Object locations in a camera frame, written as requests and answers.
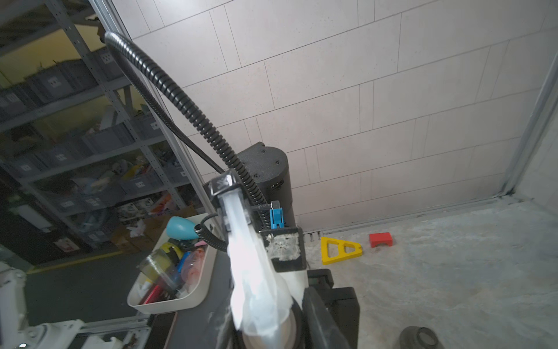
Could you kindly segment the black spray nozzle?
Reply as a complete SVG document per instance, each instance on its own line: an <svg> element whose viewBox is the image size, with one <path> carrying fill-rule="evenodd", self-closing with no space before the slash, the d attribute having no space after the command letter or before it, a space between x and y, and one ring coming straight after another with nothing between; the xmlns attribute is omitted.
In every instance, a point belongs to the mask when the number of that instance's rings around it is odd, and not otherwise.
<svg viewBox="0 0 558 349"><path fill-rule="evenodd" d="M288 340L283 335L283 327L294 300L254 228L238 174L228 170L212 179L209 195L219 206L223 232L228 235L234 327L245 336L259 340L263 348L284 348Z"/></svg>

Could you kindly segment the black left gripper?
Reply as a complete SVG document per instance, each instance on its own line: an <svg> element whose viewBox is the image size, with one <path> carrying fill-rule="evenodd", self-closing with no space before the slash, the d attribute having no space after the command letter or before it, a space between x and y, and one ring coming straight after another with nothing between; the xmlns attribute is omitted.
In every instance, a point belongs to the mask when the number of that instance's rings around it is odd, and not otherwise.
<svg viewBox="0 0 558 349"><path fill-rule="evenodd" d="M360 305L352 287L335 288L334 279L328 269L309 270L309 286L320 295L328 312L349 343L356 348L360 325Z"/></svg>

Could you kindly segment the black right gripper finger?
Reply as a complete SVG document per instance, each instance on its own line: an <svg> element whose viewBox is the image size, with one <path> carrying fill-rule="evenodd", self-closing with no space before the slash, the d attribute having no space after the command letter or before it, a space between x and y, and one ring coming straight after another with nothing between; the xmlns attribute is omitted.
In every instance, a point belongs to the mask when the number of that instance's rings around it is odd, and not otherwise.
<svg viewBox="0 0 558 349"><path fill-rule="evenodd" d="M302 318L306 348L348 348L349 343L328 312L318 292L308 287L304 291Z"/></svg>

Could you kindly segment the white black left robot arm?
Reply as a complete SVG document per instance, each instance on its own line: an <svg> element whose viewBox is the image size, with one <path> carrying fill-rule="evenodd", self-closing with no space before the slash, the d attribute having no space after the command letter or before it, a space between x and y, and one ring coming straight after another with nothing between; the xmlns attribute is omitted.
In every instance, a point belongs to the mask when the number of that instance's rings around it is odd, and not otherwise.
<svg viewBox="0 0 558 349"><path fill-rule="evenodd" d="M283 227L263 229L273 267L286 282L294 303L281 325L282 348L356 348L360 305L351 287L336 288L331 271L308 267L302 229L292 209L287 155L258 142L239 154L257 187L272 206L283 210Z"/></svg>

